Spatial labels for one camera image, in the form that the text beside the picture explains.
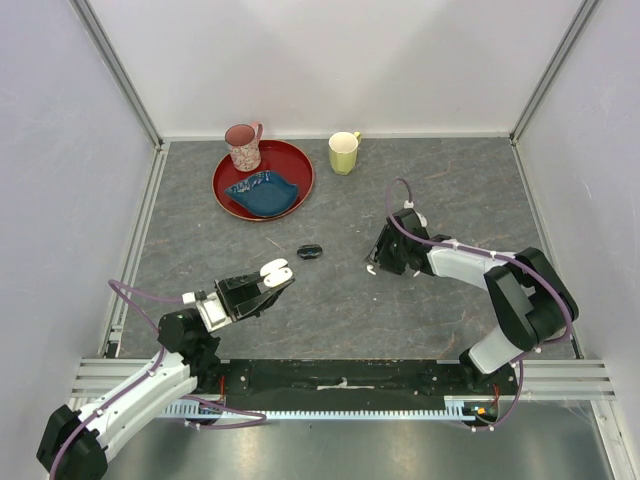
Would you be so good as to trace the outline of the white earbud charging case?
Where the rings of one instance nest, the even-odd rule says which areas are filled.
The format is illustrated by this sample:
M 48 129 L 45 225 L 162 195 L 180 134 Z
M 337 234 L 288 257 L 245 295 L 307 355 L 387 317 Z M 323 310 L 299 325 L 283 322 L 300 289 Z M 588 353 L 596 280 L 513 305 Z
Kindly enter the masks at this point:
M 268 288 L 280 286 L 293 278 L 293 272 L 284 258 L 275 259 L 263 265 L 259 275 Z

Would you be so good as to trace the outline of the black earbud charging case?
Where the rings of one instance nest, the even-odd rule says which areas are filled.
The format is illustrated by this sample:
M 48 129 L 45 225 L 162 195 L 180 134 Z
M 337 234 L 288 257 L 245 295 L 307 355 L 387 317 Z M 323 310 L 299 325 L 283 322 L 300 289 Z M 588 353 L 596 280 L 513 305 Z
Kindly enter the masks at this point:
M 323 248 L 319 244 L 305 244 L 300 246 L 296 255 L 301 260 L 317 259 L 323 254 Z

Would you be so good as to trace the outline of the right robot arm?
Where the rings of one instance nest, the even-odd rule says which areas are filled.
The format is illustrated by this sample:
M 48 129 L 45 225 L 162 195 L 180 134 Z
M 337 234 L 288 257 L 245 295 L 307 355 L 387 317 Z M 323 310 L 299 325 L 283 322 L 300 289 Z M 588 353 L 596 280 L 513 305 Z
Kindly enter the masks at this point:
M 479 249 L 446 235 L 431 237 L 426 225 L 408 203 L 387 217 L 367 260 L 396 275 L 410 269 L 488 293 L 498 326 L 460 355 L 457 377 L 465 391 L 483 392 L 501 367 L 570 333 L 578 305 L 542 251 Z

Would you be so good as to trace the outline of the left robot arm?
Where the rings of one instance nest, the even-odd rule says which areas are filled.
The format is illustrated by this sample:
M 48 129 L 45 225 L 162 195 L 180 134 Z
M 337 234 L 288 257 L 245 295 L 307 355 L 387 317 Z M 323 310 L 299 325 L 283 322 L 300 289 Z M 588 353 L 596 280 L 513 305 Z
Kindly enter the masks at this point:
M 155 324 L 160 351 L 136 373 L 84 407 L 49 417 L 36 458 L 52 479 L 100 479 L 132 436 L 167 406 L 221 384 L 220 329 L 260 316 L 294 281 L 284 259 L 259 271 L 187 292 Z

